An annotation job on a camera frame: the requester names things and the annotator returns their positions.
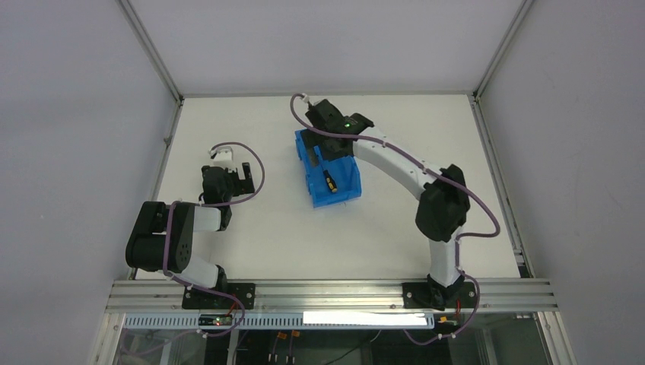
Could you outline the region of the black yellow screwdriver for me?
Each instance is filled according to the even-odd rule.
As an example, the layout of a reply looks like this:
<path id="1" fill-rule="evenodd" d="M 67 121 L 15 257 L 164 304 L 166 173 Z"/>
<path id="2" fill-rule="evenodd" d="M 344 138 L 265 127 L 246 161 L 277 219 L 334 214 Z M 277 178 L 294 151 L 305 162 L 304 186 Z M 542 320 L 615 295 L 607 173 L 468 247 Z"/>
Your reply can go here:
<path id="1" fill-rule="evenodd" d="M 336 193 L 338 191 L 338 187 L 336 185 L 335 180 L 332 178 L 332 175 L 328 170 L 323 170 L 323 175 L 326 180 L 326 185 L 328 186 L 328 189 L 331 193 Z"/>

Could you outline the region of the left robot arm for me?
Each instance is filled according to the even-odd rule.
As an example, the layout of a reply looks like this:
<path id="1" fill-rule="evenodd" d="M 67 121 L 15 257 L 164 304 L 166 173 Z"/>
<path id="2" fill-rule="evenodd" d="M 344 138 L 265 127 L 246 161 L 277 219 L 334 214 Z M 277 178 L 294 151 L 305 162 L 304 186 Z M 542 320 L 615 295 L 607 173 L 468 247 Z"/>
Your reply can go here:
<path id="1" fill-rule="evenodd" d="M 202 194 L 205 205 L 146 201 L 142 204 L 126 245 L 126 263 L 131 268 L 157 272 L 191 286 L 228 291 L 227 276 L 220 265 L 193 253 L 193 238 L 199 232 L 221 232 L 232 218 L 233 198 L 256 192 L 250 164 L 237 168 L 203 166 Z"/>

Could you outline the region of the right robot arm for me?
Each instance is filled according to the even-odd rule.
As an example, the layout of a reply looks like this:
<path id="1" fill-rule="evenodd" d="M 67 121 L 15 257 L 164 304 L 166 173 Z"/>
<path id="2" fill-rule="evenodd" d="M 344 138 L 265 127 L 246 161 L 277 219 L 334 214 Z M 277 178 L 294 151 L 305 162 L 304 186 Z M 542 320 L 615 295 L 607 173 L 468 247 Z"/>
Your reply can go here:
<path id="1" fill-rule="evenodd" d="M 394 142 L 371 120 L 343 115 L 327 99 L 308 103 L 305 143 L 326 161 L 357 158 L 405 187 L 418 201 L 415 225 L 428 238 L 431 251 L 427 286 L 415 299 L 419 306 L 443 310 L 456 301 L 465 277 L 456 264 L 457 236 L 462 232 L 470 201 L 465 179 L 454 164 L 438 173 L 426 171 L 421 159 Z"/>

